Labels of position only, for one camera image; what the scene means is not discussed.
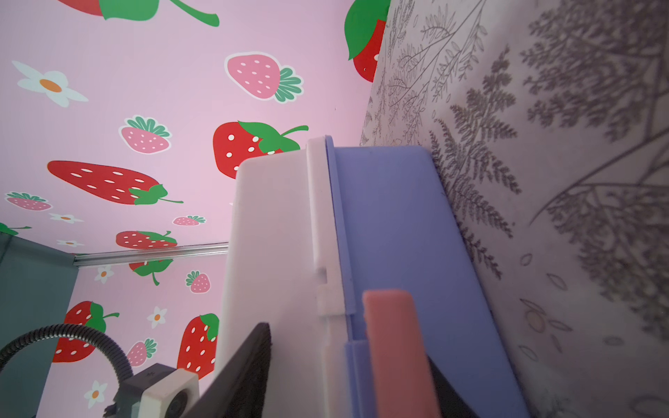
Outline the white lid blue tool box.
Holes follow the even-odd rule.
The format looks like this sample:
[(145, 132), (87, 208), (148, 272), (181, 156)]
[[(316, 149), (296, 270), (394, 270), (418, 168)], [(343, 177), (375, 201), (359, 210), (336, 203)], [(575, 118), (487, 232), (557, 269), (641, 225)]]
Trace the white lid blue tool box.
[(376, 417), (363, 296), (415, 303), (437, 415), (528, 409), (430, 154), (419, 146), (302, 151), (237, 176), (216, 369), (269, 325), (264, 417)]

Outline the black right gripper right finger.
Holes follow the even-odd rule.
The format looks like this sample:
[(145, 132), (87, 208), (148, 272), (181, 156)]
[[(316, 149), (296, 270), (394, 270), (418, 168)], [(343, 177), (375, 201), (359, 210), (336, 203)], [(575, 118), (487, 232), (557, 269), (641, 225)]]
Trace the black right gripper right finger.
[(473, 409), (449, 383), (435, 362), (428, 357), (442, 418), (478, 418)]

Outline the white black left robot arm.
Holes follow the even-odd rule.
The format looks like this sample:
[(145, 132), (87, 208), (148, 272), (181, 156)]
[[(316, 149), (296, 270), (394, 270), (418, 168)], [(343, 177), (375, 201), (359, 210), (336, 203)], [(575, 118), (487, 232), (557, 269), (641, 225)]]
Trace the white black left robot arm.
[(130, 361), (116, 341), (113, 341), (104, 332), (93, 327), (68, 323), (40, 327), (22, 334), (7, 343), (1, 349), (1, 371), (23, 349), (28, 348), (34, 343), (50, 339), (59, 341), (57, 349), (60, 349), (60, 352), (58, 355), (55, 355), (55, 358), (59, 355), (64, 355), (64, 358), (70, 360), (90, 348), (93, 351), (99, 351), (106, 357), (113, 367), (118, 383), (122, 383), (134, 376)]

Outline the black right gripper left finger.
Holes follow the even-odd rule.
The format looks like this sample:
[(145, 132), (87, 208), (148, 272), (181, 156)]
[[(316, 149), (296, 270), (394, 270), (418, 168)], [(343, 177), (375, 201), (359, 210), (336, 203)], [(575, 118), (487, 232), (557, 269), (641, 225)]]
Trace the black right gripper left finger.
[(261, 418), (272, 360), (272, 334), (257, 324), (207, 392), (185, 409), (184, 417)]

